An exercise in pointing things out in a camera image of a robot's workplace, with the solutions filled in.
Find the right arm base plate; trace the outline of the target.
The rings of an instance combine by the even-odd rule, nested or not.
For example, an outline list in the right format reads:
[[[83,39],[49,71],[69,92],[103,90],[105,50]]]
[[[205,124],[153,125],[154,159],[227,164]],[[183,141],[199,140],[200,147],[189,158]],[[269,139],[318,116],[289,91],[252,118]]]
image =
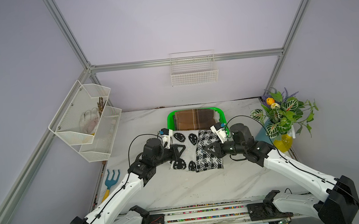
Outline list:
[[[257,203],[257,204],[248,204],[247,211],[251,221],[260,221],[267,219],[276,219],[284,217],[293,217],[291,212],[280,212],[272,203]]]

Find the houndstooth black white cloth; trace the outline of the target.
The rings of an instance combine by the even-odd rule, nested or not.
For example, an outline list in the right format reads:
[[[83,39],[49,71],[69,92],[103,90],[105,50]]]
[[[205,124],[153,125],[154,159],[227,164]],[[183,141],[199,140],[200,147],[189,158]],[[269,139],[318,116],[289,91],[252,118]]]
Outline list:
[[[196,171],[203,172],[211,169],[223,169],[223,159],[218,158],[204,148],[212,143],[219,142],[220,139],[211,130],[199,130],[196,149]]]

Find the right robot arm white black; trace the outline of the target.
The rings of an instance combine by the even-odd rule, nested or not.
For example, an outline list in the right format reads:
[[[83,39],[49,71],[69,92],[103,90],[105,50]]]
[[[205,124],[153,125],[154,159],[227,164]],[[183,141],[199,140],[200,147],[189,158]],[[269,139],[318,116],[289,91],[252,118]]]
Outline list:
[[[228,140],[225,124],[211,127],[219,140],[204,147],[210,154],[222,158],[242,154],[249,162],[275,171],[306,189],[307,195],[287,195],[272,190],[266,197],[270,208],[283,213],[314,217],[324,224],[352,224],[359,211],[359,198],[354,181],[342,175],[335,178],[286,157],[273,144],[256,141],[242,123],[230,127]]]

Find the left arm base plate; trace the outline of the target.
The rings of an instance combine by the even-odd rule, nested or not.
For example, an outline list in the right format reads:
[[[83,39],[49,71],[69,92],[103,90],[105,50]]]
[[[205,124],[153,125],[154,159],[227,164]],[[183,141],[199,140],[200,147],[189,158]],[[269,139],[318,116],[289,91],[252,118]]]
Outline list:
[[[149,215],[142,219],[141,224],[164,224],[165,214]]]

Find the white cloth black discs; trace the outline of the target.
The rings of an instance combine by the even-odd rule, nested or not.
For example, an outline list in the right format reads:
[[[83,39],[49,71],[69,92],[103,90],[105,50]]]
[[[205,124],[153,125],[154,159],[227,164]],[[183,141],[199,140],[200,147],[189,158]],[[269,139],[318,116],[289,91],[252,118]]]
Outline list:
[[[186,149],[177,161],[170,161],[171,169],[196,172],[196,149],[198,130],[175,131],[171,138],[172,144],[185,145]]]

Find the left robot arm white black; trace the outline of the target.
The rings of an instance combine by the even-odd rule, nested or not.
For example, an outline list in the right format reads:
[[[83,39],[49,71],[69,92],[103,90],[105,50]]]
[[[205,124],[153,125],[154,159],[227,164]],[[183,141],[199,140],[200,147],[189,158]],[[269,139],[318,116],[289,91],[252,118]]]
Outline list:
[[[119,218],[127,203],[156,174],[156,168],[166,162],[179,159],[186,147],[181,144],[164,143],[159,138],[148,139],[143,152],[129,165],[119,187],[104,202],[84,218],[76,217],[70,224],[148,224],[149,212],[134,206]]]

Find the green plastic basket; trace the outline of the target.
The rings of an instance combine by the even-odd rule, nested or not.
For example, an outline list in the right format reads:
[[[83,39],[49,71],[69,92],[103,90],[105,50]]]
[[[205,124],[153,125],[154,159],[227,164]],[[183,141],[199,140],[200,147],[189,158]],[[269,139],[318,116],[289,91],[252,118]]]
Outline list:
[[[210,108],[208,108],[208,109],[212,109],[212,110],[218,112],[219,117],[220,117],[219,122],[226,124],[226,117],[225,117],[224,112],[223,112],[221,109],[216,108],[216,107],[214,107],[214,108],[213,108],[213,107],[210,107]],[[171,113],[168,115],[168,117],[167,117],[167,122],[168,122],[168,123],[167,123],[167,126],[168,126],[168,129],[171,129],[171,130],[175,130],[175,128],[174,128],[174,121],[173,121],[173,116],[174,116],[174,113],[175,113],[175,112],[177,112],[177,111],[171,112]]]

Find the brown plaid scarf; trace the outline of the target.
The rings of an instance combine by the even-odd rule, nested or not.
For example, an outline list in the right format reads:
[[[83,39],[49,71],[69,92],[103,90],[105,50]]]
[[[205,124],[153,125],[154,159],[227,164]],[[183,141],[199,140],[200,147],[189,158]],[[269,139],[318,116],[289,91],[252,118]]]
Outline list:
[[[219,120],[218,112],[208,108],[180,110],[173,116],[174,128],[179,131],[209,130]]]

